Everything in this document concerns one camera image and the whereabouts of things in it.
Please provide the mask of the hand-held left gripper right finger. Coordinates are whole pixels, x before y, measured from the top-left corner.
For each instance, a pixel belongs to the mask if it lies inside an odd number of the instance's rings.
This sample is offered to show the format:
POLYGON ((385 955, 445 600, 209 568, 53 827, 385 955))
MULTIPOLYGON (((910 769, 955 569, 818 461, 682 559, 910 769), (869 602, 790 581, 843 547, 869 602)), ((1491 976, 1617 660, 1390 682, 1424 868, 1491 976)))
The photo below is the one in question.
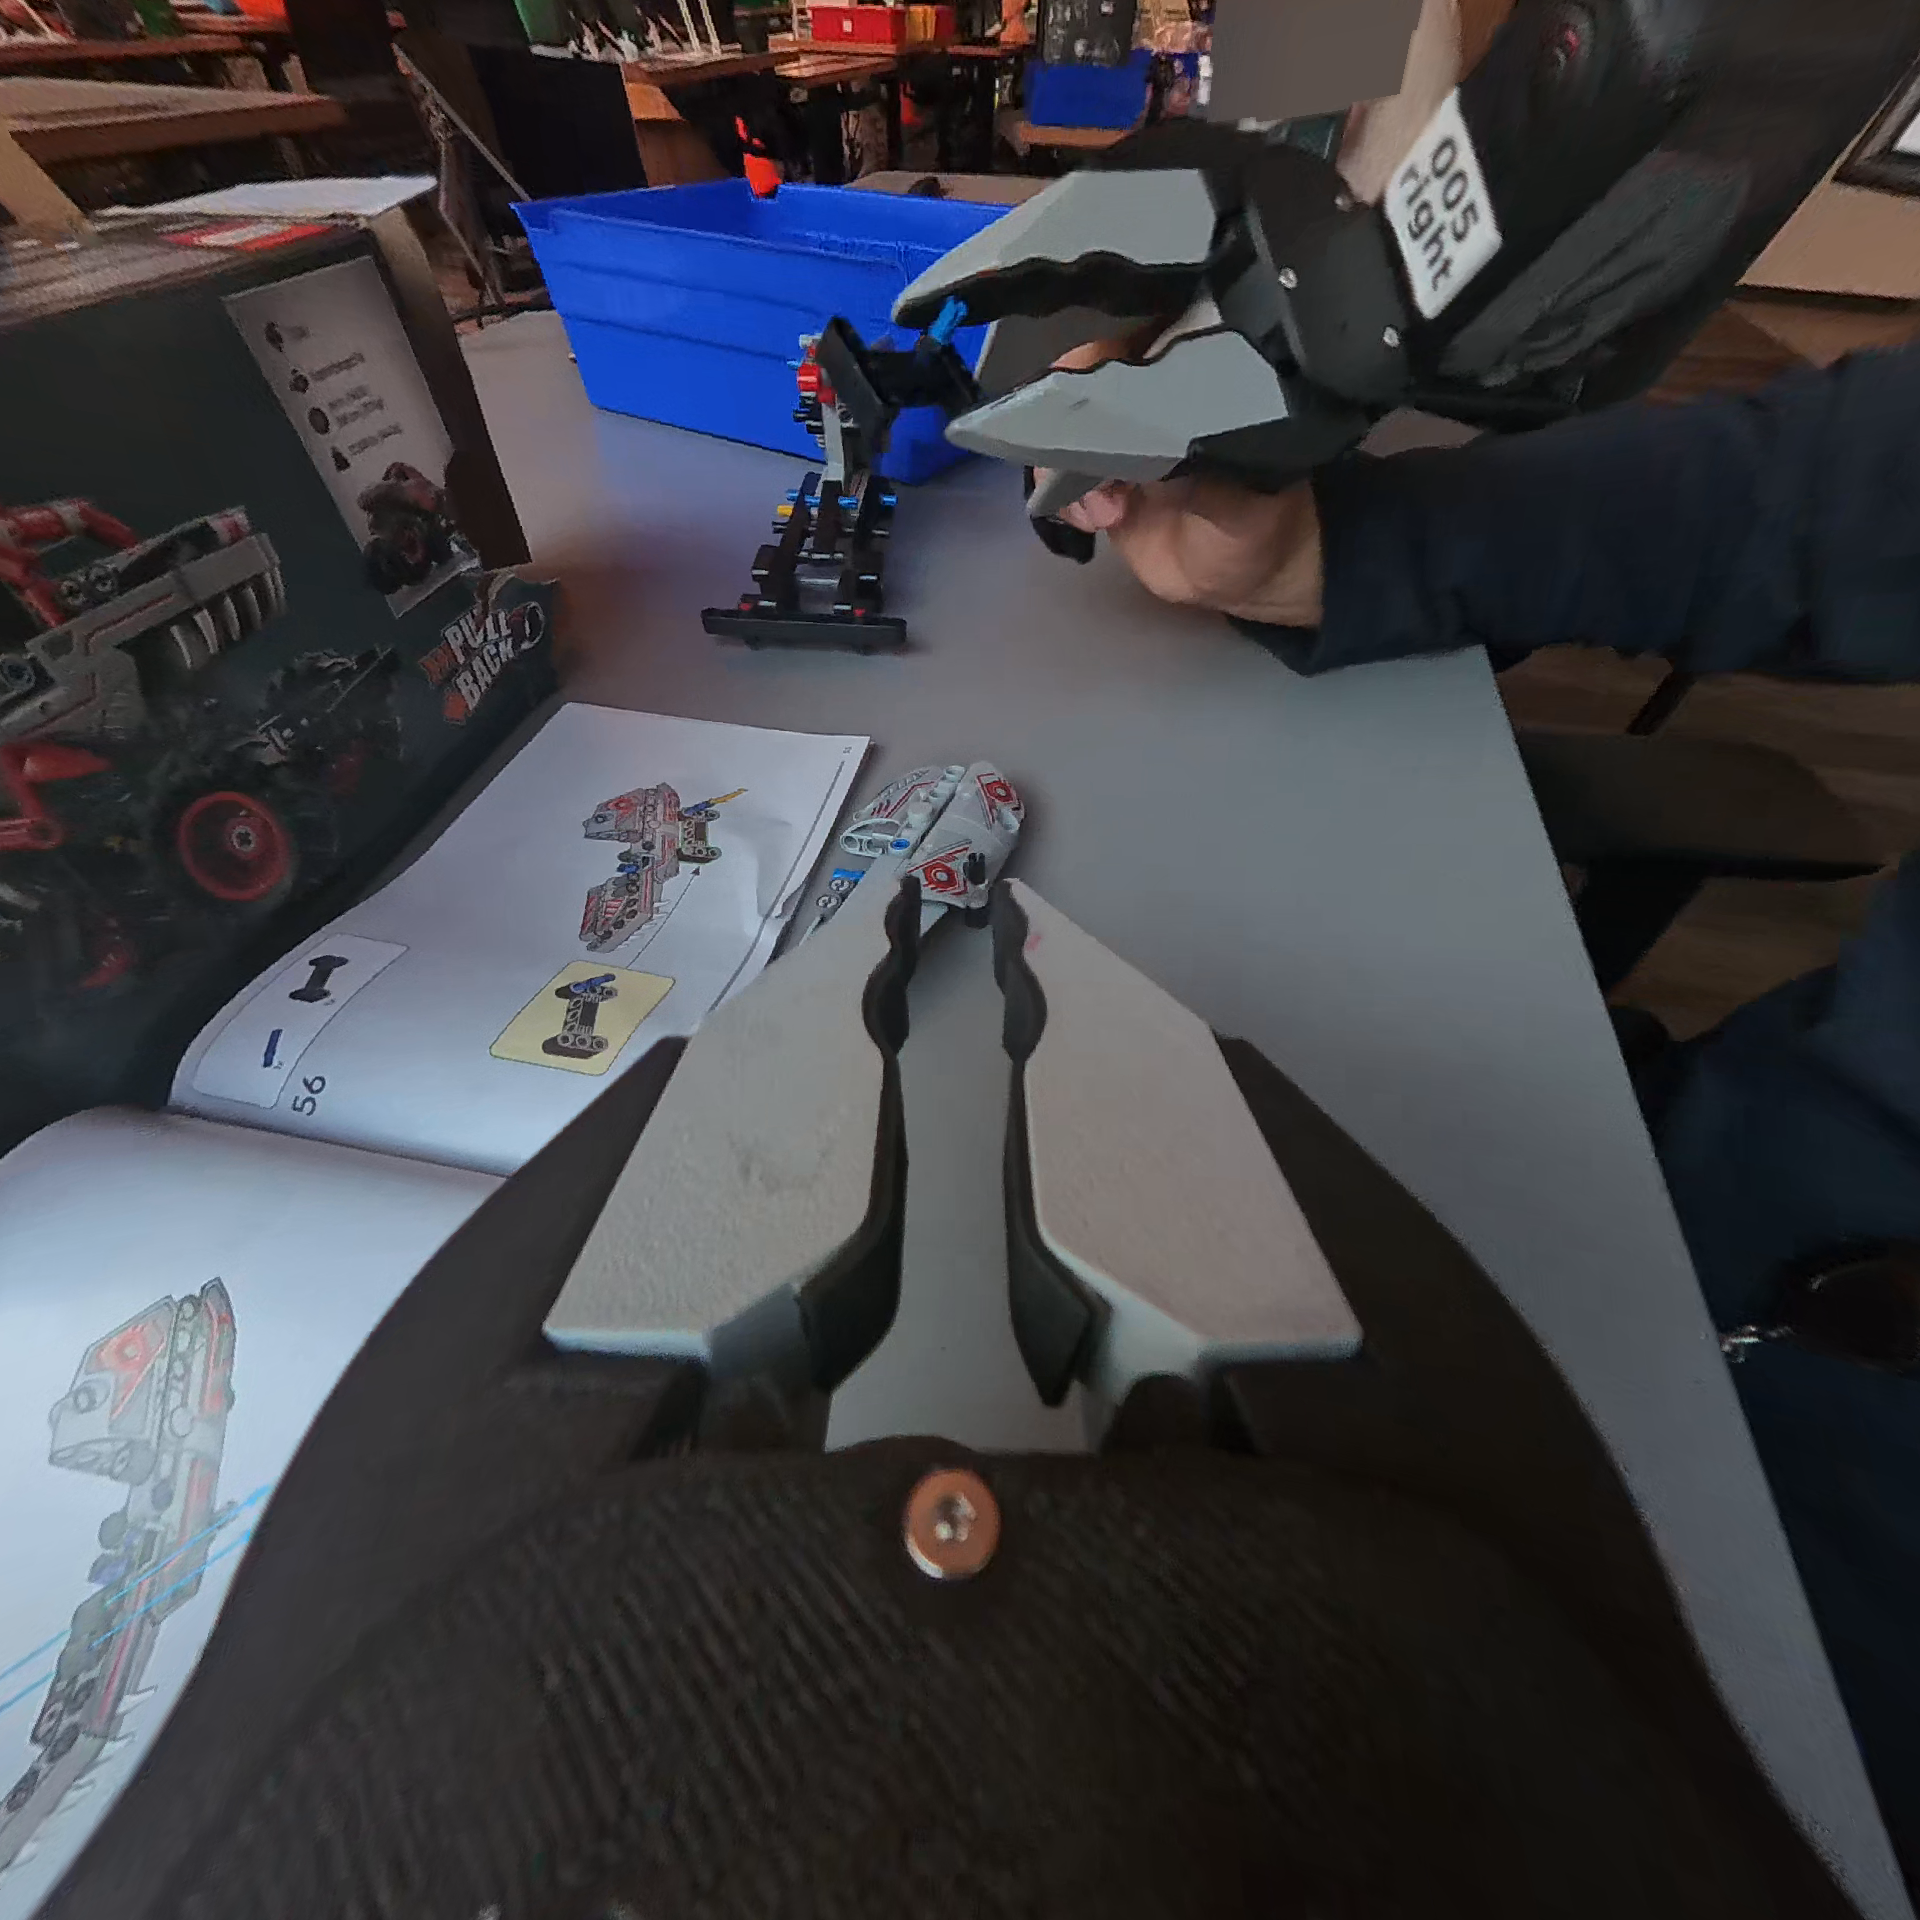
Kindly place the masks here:
POLYGON ((1360 1321, 1213 1029, 1020 880, 992 896, 1016 1345, 1045 1405, 1349 1361, 1360 1321))

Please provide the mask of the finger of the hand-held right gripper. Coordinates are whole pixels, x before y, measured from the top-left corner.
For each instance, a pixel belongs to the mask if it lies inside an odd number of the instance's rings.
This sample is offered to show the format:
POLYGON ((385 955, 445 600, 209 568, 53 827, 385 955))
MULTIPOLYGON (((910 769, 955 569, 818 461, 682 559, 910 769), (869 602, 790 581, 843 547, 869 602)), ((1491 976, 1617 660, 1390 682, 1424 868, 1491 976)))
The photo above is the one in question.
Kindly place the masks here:
POLYGON ((1104 359, 948 420, 948 443, 988 460, 1156 482, 1194 443, 1289 420, 1280 373, 1237 332, 1196 332, 1142 362, 1104 359))
POLYGON ((929 327, 950 305, 969 324, 1166 314, 1194 293, 1213 232, 1197 169, 1078 172, 940 257, 901 291, 894 323, 929 327))

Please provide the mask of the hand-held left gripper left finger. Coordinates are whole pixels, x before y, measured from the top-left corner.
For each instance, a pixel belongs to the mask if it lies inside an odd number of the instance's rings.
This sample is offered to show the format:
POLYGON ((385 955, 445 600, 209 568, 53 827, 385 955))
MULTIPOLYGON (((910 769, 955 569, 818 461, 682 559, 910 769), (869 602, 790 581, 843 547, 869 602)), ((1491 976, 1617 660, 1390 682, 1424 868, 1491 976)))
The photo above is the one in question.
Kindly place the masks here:
POLYGON ((544 1335, 835 1394, 892 1329, 921 887, 872 874, 686 1043, 544 1335))

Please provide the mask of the small black lego frame piece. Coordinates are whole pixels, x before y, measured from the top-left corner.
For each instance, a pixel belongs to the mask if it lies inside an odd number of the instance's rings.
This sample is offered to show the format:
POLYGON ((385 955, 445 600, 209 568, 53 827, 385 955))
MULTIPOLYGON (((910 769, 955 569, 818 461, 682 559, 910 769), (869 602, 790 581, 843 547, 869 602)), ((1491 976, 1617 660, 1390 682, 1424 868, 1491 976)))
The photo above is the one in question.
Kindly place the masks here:
POLYGON ((881 467, 901 411, 957 418, 981 405, 976 375, 954 345, 968 308, 946 299, 910 348, 864 344, 843 319, 806 339, 800 387, 820 418, 822 450, 841 474, 881 467))

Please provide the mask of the grey lego panel assembly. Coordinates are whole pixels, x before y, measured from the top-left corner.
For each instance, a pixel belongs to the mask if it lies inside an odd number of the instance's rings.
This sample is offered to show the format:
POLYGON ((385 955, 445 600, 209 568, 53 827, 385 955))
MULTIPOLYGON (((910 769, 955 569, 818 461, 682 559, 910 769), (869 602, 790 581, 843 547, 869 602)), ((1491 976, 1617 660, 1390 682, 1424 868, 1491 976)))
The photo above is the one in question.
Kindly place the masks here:
POLYGON ((901 776, 838 833, 836 861, 802 914, 797 941, 822 928, 872 871, 918 883, 921 938, 950 919, 985 924, 992 887, 1021 827, 1025 802, 990 762, 901 776))

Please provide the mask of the person's right forearm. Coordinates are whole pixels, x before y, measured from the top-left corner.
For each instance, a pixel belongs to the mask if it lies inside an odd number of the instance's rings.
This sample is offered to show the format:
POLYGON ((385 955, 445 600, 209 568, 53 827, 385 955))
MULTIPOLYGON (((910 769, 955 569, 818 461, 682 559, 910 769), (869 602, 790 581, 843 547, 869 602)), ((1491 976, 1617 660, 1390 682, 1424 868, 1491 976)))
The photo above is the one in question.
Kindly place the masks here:
POLYGON ((1323 468, 1323 608, 1234 617, 1326 675, 1482 647, 1697 679, 1918 682, 1918 348, 1323 468))

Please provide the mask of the lego instruction booklet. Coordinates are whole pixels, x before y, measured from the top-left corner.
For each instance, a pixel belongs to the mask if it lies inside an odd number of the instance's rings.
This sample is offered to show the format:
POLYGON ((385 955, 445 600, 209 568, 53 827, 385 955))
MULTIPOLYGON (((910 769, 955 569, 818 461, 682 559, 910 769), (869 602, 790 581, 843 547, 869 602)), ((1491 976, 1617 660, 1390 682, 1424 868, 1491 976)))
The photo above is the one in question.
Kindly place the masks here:
POLYGON ((4 1156, 3 1913, 138 1775, 332 1387, 604 1079, 770 959, 872 753, 557 709, 157 1114, 4 1156))

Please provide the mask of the black lego chassis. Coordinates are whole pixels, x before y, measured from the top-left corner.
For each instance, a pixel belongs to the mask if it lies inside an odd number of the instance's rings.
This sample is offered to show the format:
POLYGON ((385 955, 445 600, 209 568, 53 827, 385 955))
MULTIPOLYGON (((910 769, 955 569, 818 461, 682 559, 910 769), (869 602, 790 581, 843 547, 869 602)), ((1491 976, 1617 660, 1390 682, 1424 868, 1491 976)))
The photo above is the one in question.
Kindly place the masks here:
POLYGON ((772 538, 754 555, 749 588, 733 603, 702 613, 705 634, 753 649, 898 655, 906 649, 907 627, 885 607, 896 484, 881 467, 838 472, 829 461, 820 418, 806 408, 810 395, 800 387, 800 362, 796 420, 814 436, 820 460, 786 491, 772 538))

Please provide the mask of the lego set cardboard box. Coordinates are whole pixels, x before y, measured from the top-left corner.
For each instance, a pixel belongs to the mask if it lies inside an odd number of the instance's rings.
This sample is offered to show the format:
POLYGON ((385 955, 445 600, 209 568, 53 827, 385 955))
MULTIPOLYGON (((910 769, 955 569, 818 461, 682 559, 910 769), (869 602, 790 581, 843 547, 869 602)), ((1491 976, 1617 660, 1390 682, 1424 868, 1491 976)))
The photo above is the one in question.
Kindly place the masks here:
POLYGON ((426 253, 368 225, 4 248, 4 1145, 202 1025, 554 693, 554 593, 426 253))

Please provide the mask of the person's right hand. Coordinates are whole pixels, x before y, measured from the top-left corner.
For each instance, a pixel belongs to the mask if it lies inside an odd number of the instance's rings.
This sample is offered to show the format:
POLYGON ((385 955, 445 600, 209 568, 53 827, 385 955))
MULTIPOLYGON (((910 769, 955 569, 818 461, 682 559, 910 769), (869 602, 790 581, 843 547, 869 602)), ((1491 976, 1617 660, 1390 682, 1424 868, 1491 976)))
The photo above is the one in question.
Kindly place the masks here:
POLYGON ((1059 519, 1107 539, 1141 588, 1174 608, 1285 632, 1321 621, 1326 564, 1313 482, 1275 495, 1202 474, 1109 482, 1059 519))

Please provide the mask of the small blue crate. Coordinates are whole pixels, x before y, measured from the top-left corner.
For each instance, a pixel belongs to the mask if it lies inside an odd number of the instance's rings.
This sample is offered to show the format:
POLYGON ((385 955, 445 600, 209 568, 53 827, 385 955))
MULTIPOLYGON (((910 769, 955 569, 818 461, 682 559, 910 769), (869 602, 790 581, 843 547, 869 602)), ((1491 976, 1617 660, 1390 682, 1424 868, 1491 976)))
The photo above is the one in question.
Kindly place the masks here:
POLYGON ((1154 115, 1156 57, 1137 48, 1118 64, 1030 60, 1025 117, 1035 128, 1123 132, 1154 115))

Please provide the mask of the wooden table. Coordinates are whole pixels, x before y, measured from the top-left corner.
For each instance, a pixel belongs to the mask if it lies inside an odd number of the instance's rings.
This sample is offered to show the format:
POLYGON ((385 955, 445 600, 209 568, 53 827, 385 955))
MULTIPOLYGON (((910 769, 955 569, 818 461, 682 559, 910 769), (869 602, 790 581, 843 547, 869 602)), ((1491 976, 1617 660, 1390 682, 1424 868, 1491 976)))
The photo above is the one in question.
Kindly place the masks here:
POLYGON ((320 93, 267 88, 4 76, 3 124, 22 154, 51 168, 320 135, 342 128, 348 109, 320 93))
POLYGON ((636 90, 668 93, 756 76, 772 76, 793 91, 878 88, 888 109, 889 139, 896 149, 901 147, 902 131, 902 73, 918 64, 1002 64, 1030 55, 1033 48, 1029 44, 1002 47, 985 40, 929 40, 907 47, 843 47, 814 40, 774 40, 761 55, 739 51, 716 55, 652 55, 617 61, 617 71, 632 97, 632 105, 640 98, 636 90))

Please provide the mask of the blue plastic bin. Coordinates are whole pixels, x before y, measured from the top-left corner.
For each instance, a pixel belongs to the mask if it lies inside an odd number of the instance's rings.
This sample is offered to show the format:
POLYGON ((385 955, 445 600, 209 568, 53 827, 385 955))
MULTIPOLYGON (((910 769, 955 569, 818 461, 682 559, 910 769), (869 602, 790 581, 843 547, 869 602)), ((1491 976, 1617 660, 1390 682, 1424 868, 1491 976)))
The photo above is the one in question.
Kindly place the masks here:
POLYGON ((744 179, 517 207, 596 409, 797 460, 800 341, 843 319, 881 344, 901 291, 1006 210, 744 179))

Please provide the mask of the dark office chair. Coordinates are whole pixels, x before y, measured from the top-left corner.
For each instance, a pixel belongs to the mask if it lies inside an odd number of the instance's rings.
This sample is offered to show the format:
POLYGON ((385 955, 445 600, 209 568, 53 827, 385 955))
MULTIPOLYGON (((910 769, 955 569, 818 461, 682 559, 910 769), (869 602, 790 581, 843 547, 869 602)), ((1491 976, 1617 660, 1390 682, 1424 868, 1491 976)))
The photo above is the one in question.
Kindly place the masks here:
POLYGON ((1638 1096, 1909 1887, 1918 1864, 1918 857, 1840 959, 1638 1096))

